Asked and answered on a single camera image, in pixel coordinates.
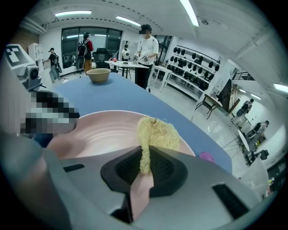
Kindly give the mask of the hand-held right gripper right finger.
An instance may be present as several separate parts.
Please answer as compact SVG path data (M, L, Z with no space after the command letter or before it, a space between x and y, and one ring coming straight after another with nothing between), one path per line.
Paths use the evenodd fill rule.
M188 170L173 195L151 198L135 220L142 230L242 230L265 211L266 204L241 180L215 163L172 150L164 153Z

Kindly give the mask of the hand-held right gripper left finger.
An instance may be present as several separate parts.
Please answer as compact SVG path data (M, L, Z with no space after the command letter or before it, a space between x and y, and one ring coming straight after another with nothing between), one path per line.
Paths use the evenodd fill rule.
M44 154L51 180L71 223L133 223L144 210L141 147L58 159Z

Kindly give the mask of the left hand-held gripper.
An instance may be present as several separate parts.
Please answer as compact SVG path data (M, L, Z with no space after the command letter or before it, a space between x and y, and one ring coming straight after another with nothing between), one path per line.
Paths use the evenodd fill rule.
M19 81L29 92L34 92L39 87L46 88L41 82L42 78L39 75L39 67L21 45L7 44L4 55Z

